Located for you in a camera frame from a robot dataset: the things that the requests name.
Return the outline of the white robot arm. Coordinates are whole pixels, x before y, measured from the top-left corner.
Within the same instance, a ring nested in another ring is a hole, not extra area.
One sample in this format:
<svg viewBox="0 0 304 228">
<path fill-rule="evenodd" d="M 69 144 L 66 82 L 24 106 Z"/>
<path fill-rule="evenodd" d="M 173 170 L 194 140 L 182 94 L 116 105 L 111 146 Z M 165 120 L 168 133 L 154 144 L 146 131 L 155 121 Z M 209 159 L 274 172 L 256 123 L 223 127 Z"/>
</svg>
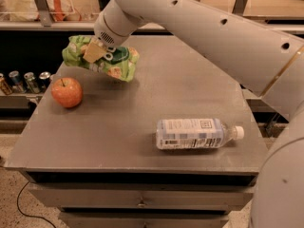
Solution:
<svg viewBox="0 0 304 228">
<path fill-rule="evenodd" d="M 193 0 L 110 0 L 94 33 L 117 47 L 147 23 L 170 31 L 288 121 L 260 169 L 249 228 L 303 228 L 304 41 Z"/>
</svg>

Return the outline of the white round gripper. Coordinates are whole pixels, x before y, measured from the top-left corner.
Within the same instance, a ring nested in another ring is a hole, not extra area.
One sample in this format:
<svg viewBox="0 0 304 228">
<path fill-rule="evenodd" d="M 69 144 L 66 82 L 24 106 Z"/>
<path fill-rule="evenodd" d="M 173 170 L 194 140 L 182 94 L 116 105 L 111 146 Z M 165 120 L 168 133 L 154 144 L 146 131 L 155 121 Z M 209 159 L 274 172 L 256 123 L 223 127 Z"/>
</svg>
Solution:
<svg viewBox="0 0 304 228">
<path fill-rule="evenodd" d="M 100 12 L 94 24 L 94 34 L 87 45 L 82 46 L 83 58 L 94 63 L 105 56 L 107 47 L 120 46 L 144 20 L 124 12 L 115 0 L 110 0 Z"/>
</svg>

